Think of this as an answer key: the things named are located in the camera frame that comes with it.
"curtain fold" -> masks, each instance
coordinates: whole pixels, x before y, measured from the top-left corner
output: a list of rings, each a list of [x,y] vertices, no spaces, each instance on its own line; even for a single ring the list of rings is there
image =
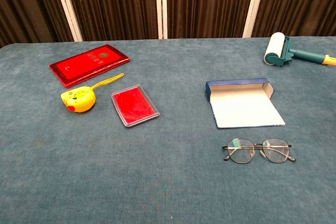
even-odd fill
[[[260,0],[252,37],[336,36],[336,0]]]
[[[169,38],[241,37],[250,0],[167,0]]]
[[[157,39],[156,0],[71,0],[83,40]]]
[[[0,0],[0,46],[73,41],[60,0]]]

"eyeglasses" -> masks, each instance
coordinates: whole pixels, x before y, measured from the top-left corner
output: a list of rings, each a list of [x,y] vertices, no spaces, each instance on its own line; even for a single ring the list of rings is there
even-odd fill
[[[246,164],[254,157],[255,150],[260,150],[263,157],[273,163],[283,163],[287,159],[295,162],[296,159],[289,156],[289,148],[292,147],[286,140],[281,138],[269,138],[263,141],[262,144],[254,144],[248,139],[235,138],[232,139],[222,149],[227,150],[229,155],[224,157],[225,161],[230,158],[232,161],[239,164]]]

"yellow tape measure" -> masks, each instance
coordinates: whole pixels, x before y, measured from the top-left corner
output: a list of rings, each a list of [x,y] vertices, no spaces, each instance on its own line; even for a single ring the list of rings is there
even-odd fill
[[[96,95],[93,91],[95,88],[109,84],[111,82],[114,82],[123,76],[124,74],[121,73],[112,78],[98,82],[92,87],[79,87],[79,88],[64,92],[63,94],[61,94],[63,103],[65,104],[66,107],[68,107],[70,111],[85,112],[89,110],[90,108],[92,108],[92,106],[96,102]]]

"glasses lens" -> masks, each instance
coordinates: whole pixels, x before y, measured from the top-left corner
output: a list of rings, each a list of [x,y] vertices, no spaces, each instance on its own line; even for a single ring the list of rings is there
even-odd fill
[[[286,161],[289,155],[289,147],[285,140],[280,138],[270,138],[263,142],[262,149],[269,160],[274,163]]]
[[[237,163],[248,163],[254,156],[254,146],[250,140],[243,138],[232,139],[227,144],[231,159]]]

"table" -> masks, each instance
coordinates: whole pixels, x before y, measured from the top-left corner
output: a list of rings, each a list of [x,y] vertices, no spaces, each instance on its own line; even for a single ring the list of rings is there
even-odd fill
[[[0,49],[2,223],[332,223],[336,218],[336,68],[293,59],[263,63],[269,38],[13,44]],[[293,37],[336,55],[336,37]],[[75,87],[96,105],[67,110],[48,65],[110,44],[131,58]],[[266,77],[286,126],[216,128],[208,80]],[[160,117],[126,128],[111,93],[141,84]],[[292,144],[292,163],[256,153],[223,161],[244,137]]]

